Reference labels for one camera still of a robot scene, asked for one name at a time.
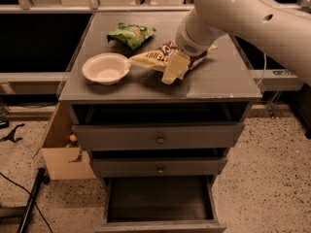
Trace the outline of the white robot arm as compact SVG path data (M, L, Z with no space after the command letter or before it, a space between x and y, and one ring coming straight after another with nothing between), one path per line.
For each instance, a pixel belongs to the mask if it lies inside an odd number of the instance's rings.
M224 34L252 44L311 84L311 18L274 0L194 0L176 32L178 49L199 56Z

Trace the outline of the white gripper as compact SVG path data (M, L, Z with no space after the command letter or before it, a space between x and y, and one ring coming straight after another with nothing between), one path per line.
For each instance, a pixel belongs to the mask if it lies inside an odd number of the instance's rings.
M207 24L196 8L191 9L177 29L175 42L179 50L169 57L161 80L172 84L182 78L189 69L189 56L199 56L223 35L225 32Z

